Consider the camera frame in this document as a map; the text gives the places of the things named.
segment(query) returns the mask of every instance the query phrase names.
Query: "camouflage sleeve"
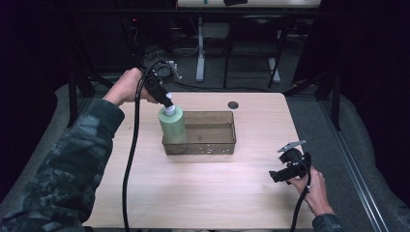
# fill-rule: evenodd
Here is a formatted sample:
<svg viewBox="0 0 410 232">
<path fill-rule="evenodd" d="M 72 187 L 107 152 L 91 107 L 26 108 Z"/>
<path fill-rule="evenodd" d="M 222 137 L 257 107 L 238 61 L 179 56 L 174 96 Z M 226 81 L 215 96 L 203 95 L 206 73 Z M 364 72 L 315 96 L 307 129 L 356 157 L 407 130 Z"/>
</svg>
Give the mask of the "camouflage sleeve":
<svg viewBox="0 0 410 232">
<path fill-rule="evenodd" d="M 121 109 L 104 100 L 81 115 L 48 153 L 0 230 L 84 231 L 81 223 L 91 215 L 112 138 L 123 120 Z"/>
<path fill-rule="evenodd" d="M 316 217 L 313 222 L 314 232 L 343 232 L 340 220 L 336 215 L 324 214 Z"/>
</svg>

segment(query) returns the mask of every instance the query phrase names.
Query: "rectangular tray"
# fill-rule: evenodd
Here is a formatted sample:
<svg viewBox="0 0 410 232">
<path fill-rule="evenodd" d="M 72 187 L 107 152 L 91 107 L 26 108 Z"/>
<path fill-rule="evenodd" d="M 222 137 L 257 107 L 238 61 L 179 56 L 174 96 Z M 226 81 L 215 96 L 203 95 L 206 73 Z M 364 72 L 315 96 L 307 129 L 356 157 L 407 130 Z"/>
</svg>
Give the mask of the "rectangular tray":
<svg viewBox="0 0 410 232">
<path fill-rule="evenodd" d="M 185 111 L 188 143 L 162 144 L 167 155 L 232 155 L 236 135 L 232 111 Z"/>
</svg>

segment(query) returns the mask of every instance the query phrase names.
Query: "bottle cap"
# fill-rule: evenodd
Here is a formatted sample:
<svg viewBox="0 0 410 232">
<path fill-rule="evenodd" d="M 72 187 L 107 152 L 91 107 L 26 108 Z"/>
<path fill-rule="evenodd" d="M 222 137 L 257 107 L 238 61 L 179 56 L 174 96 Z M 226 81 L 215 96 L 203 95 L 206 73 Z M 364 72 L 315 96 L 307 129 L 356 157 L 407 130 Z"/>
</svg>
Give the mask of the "bottle cap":
<svg viewBox="0 0 410 232">
<path fill-rule="evenodd" d="M 174 115 L 175 112 L 176 112 L 176 110 L 175 110 L 175 105 L 171 105 L 171 106 L 169 106 L 169 107 L 164 107 L 164 108 L 163 108 L 163 113 L 164 113 L 165 115 L 171 116 L 171 115 Z"/>
</svg>

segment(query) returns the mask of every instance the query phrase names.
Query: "wooden table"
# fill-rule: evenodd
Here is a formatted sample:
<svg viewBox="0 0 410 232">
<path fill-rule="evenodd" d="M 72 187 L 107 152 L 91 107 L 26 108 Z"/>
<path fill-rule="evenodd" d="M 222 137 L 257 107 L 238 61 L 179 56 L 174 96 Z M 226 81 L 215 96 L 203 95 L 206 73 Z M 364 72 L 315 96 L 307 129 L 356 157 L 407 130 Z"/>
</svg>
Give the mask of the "wooden table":
<svg viewBox="0 0 410 232">
<path fill-rule="evenodd" d="M 159 104 L 141 102 L 140 130 L 128 186 L 132 228 L 274 229 L 289 228 L 299 194 L 275 183 L 268 171 L 285 166 L 278 149 L 299 140 L 282 94 L 173 93 L 186 111 L 233 109 L 237 143 L 233 155 L 168 156 L 161 144 Z M 122 182 L 133 129 L 133 103 L 121 108 L 126 119 L 114 138 L 91 218 L 93 227 L 124 227 Z M 311 228 L 304 203 L 298 227 Z"/>
</svg>

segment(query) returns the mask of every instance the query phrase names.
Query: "hand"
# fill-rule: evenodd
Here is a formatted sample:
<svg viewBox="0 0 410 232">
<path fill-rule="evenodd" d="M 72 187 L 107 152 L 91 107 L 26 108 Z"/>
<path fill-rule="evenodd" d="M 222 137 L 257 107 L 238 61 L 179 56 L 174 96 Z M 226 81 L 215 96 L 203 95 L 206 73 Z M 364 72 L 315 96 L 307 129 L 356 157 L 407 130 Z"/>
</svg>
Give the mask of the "hand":
<svg viewBox="0 0 410 232">
<path fill-rule="evenodd" d="M 335 212 L 328 202 L 325 178 L 323 177 L 323 174 L 312 166 L 310 168 L 310 175 L 310 190 L 305 197 L 305 201 L 309 204 L 315 216 L 334 214 Z M 296 188 L 299 194 L 301 194 L 308 182 L 308 175 L 305 175 L 301 179 L 292 178 L 287 181 Z"/>
<path fill-rule="evenodd" d="M 135 99 L 136 87 L 141 77 L 142 72 L 137 68 L 125 71 L 103 99 L 116 105 L 121 105 L 124 102 L 133 102 Z M 158 103 L 145 88 L 142 88 L 141 98 L 148 102 Z"/>
</svg>

